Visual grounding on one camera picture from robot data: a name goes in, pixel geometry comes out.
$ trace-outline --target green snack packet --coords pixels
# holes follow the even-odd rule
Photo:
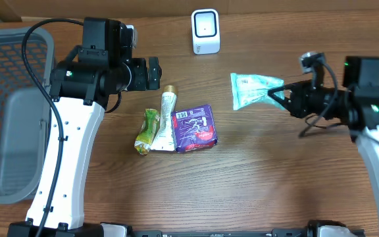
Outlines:
[[[143,126],[134,143],[134,147],[140,154],[147,155],[149,153],[151,144],[159,129],[160,119],[161,116],[157,110],[145,109]]]

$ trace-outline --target purple package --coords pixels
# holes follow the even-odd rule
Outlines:
[[[192,151],[217,144],[217,133],[210,105],[172,113],[177,152]]]

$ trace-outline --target light blue packet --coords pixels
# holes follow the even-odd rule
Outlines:
[[[252,103],[267,103],[284,110],[281,104],[267,95],[269,89],[283,86],[283,79],[255,74],[231,73],[230,81],[232,82],[232,94],[234,96],[234,110]],[[275,95],[284,99],[283,91],[276,92]]]

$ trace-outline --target wooden table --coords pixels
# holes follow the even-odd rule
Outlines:
[[[134,56],[158,56],[162,87],[178,88],[177,110],[211,104],[219,143],[185,154],[139,156],[133,144],[143,111],[160,109],[162,91],[125,93],[95,139],[86,222],[127,223],[140,230],[241,231],[333,219],[378,235],[368,174],[347,130],[300,140],[297,133],[305,123],[287,111],[262,104],[233,111],[230,73],[296,82],[311,77],[301,75],[298,56],[323,51],[341,83],[346,55],[379,56],[379,11],[220,16],[221,50],[204,56],[192,52],[190,17],[122,20],[138,29]],[[81,43],[79,26],[44,28],[53,36],[58,60]],[[326,85],[331,86],[329,78]],[[30,204],[0,206],[0,236],[9,223],[25,218]]]

